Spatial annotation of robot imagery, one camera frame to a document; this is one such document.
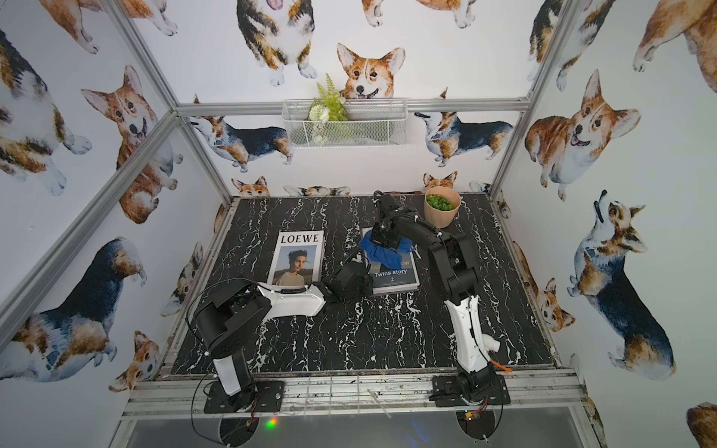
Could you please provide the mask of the blue microfiber cloth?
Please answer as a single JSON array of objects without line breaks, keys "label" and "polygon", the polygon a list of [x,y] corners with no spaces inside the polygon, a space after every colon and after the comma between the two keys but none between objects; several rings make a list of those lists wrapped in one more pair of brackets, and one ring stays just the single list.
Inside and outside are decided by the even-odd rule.
[{"label": "blue microfiber cloth", "polygon": [[410,254],[413,249],[413,242],[401,237],[397,248],[383,248],[371,240],[372,231],[367,231],[360,241],[360,247],[369,261],[381,263],[388,270],[401,270],[403,266],[403,255]]}]

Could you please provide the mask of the grey Twins story book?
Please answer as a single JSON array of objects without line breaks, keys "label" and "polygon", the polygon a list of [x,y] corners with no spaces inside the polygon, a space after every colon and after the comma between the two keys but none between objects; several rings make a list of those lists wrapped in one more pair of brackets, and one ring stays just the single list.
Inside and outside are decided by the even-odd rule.
[{"label": "grey Twins story book", "polygon": [[399,252],[401,267],[393,270],[381,261],[375,261],[368,253],[364,253],[372,279],[373,296],[415,291],[420,286],[418,271],[414,259],[413,241],[401,239]]}]

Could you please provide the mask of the white LOEWE book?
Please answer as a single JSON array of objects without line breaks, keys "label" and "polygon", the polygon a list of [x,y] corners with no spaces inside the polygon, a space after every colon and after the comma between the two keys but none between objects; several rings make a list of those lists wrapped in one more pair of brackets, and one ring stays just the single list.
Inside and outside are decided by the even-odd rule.
[{"label": "white LOEWE book", "polygon": [[267,283],[278,287],[305,287],[321,277],[324,231],[282,231]]}]

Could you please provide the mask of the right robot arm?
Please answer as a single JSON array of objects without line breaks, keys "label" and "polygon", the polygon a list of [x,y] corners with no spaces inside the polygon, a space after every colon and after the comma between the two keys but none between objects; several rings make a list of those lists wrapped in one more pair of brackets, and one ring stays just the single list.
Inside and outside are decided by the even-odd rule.
[{"label": "right robot arm", "polygon": [[389,194],[377,190],[373,204],[378,218],[361,241],[371,261],[398,269],[401,256],[418,246],[427,251],[434,284],[444,288],[444,303],[453,324],[459,379],[470,389],[494,375],[483,341],[478,314],[479,276],[472,240],[463,233],[448,233],[422,218],[418,211],[399,206]]}]

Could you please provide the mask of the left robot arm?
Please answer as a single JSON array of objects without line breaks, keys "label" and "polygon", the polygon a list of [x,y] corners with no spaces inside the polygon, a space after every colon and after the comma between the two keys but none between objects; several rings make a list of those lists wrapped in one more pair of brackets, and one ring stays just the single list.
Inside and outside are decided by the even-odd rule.
[{"label": "left robot arm", "polygon": [[253,379],[244,347],[261,324],[281,317],[315,317],[331,306],[360,300],[373,290],[365,261],[349,258],[316,283],[270,286],[244,277],[219,283],[195,310],[191,329],[211,358],[223,392],[251,393]]}]

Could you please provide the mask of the green succulent plant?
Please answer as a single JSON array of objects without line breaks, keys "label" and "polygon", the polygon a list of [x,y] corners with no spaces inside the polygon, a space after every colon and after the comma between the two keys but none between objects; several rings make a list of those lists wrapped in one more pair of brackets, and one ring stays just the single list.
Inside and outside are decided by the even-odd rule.
[{"label": "green succulent plant", "polygon": [[430,207],[439,211],[448,212],[456,208],[456,205],[452,203],[448,198],[439,194],[427,195],[426,200]]}]

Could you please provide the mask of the peach plant pot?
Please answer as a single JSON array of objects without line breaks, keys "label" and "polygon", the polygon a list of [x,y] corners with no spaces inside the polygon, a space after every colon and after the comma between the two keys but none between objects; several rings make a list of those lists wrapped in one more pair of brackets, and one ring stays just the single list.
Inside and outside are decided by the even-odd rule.
[{"label": "peach plant pot", "polygon": [[452,188],[431,188],[425,194],[425,219],[435,227],[444,229],[457,216],[461,202],[461,196]]}]

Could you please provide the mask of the green fern with white flowers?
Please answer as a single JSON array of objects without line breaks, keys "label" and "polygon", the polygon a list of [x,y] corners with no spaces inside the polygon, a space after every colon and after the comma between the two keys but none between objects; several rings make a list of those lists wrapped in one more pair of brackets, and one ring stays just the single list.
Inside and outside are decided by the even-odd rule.
[{"label": "green fern with white flowers", "polygon": [[317,97],[311,104],[307,120],[311,125],[311,141],[317,146],[338,142],[347,135],[348,116],[345,97],[336,88],[330,75],[325,84],[317,82]]}]

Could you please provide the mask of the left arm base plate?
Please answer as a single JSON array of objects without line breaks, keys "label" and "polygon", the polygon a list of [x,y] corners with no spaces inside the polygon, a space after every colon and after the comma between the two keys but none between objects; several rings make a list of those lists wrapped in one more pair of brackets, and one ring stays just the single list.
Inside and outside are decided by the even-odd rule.
[{"label": "left arm base plate", "polygon": [[205,414],[233,414],[237,412],[274,413],[281,409],[286,383],[259,381],[229,396],[219,381],[209,388]]}]

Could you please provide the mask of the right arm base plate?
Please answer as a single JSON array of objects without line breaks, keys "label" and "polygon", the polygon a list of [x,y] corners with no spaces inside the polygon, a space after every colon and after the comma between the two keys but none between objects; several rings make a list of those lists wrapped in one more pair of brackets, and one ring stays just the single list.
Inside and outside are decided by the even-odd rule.
[{"label": "right arm base plate", "polygon": [[477,379],[458,373],[431,378],[429,401],[437,407],[508,405],[512,402],[504,378],[489,371]]}]

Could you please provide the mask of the aluminium front rail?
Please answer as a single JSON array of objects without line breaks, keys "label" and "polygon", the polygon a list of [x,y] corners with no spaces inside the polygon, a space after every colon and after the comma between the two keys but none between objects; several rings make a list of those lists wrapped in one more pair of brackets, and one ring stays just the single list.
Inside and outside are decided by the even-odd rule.
[{"label": "aluminium front rail", "polygon": [[332,375],[286,377],[284,388],[261,395],[260,403],[233,413],[220,405],[217,414],[207,414],[205,403],[209,386],[197,381],[151,382],[138,386],[121,415],[125,421],[145,419],[185,419],[193,417],[250,416],[340,416],[341,414],[422,413],[443,410],[570,407],[581,405],[586,389],[575,371],[512,371],[500,375],[500,391],[488,398],[433,401],[439,381],[451,375],[437,373],[388,375]]}]

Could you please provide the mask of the aluminium frame post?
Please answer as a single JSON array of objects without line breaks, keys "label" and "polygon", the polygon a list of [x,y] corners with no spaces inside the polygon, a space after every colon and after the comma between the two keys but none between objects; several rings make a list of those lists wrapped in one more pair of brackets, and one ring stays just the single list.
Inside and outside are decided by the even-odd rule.
[{"label": "aluminium frame post", "polygon": [[547,85],[551,73],[558,67],[559,60],[565,52],[565,47],[571,37],[582,8],[582,1],[565,1],[558,18],[558,23],[554,29],[551,41],[547,47],[547,52],[543,57],[543,62],[538,66],[537,76],[528,92],[528,108],[520,114],[519,120],[513,129],[508,146],[504,151],[504,156],[500,162],[498,171],[491,183],[489,197],[495,201],[498,193],[502,188],[502,183],[506,179],[513,159],[518,152],[518,146],[522,142],[522,138],[528,132],[528,127],[532,123],[533,115],[537,112],[541,104],[541,98],[547,92]]}]

